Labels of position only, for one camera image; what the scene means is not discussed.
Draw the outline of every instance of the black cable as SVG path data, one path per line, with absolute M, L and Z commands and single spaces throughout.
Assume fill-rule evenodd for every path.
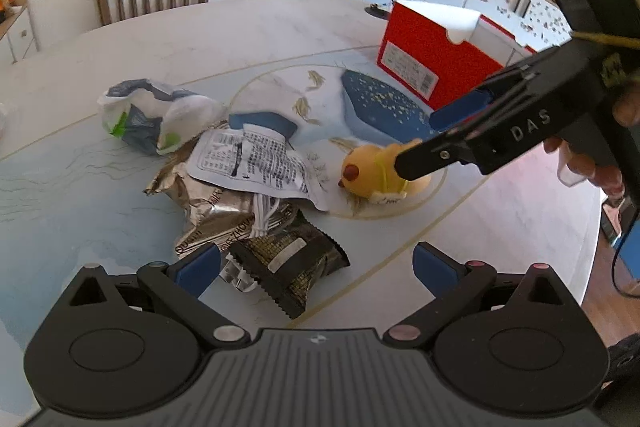
M 631 230 L 636 225 L 636 221 L 638 220 L 638 217 L 640 217 L 640 208 L 636 208 L 636 211 L 634 213 L 634 218 L 631 220 L 631 226 L 622 236 L 622 239 L 620 240 L 620 244 L 616 248 L 616 253 L 613 256 L 613 261 L 611 262 L 611 282 L 613 283 L 613 288 L 616 289 L 616 292 L 618 292 L 623 297 L 626 297 L 627 299 L 640 299 L 640 295 L 633 295 L 631 293 L 627 293 L 624 290 L 620 289 L 620 287 L 618 286 L 618 283 L 616 282 L 616 263 L 618 261 L 618 257 L 620 257 L 620 251 L 622 250 L 622 247 L 625 246 L 626 240 L 631 234 Z

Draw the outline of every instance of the black snack package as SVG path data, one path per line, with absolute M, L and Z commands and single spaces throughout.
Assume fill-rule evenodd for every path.
M 292 319 L 305 311 L 309 290 L 321 277 L 350 265 L 342 247 L 300 211 L 290 225 L 236 241 L 228 251 Z

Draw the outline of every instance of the wooden floor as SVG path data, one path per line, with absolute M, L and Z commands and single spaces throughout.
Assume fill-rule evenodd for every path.
M 582 309 L 606 346 L 640 331 L 640 299 L 623 298 L 611 284 L 613 254 L 613 249 L 601 233 L 587 293 L 582 302 Z M 616 264 L 616 282 L 622 288 L 631 282 L 622 261 Z

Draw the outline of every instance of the red and white box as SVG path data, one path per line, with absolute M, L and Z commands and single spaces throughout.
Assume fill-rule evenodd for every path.
M 378 65 L 436 110 L 533 53 L 475 10 L 399 0 L 389 17 Z

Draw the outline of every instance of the box label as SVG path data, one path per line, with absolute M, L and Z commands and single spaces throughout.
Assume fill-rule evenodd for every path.
M 392 42 L 386 43 L 385 51 L 382 54 L 382 64 L 426 99 L 431 96 L 438 83 L 437 74 Z

